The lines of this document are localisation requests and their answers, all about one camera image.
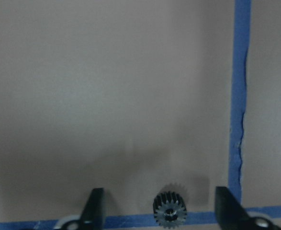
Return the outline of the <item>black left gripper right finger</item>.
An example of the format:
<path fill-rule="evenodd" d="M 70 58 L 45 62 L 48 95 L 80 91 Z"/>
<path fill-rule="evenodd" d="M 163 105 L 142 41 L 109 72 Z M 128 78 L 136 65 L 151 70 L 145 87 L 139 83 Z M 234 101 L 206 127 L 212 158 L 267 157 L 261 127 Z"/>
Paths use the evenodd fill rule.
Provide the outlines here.
<path fill-rule="evenodd" d="M 236 200 L 227 187 L 215 188 L 215 218 L 222 230 L 256 230 L 253 218 Z"/>

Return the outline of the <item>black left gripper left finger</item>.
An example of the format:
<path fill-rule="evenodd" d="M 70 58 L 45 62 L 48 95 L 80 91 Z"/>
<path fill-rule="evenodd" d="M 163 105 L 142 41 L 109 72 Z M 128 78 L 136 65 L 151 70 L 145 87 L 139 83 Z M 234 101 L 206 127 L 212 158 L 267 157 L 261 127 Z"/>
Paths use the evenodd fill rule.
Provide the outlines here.
<path fill-rule="evenodd" d="M 106 220 L 105 191 L 92 189 L 79 218 L 80 230 L 102 230 Z"/>

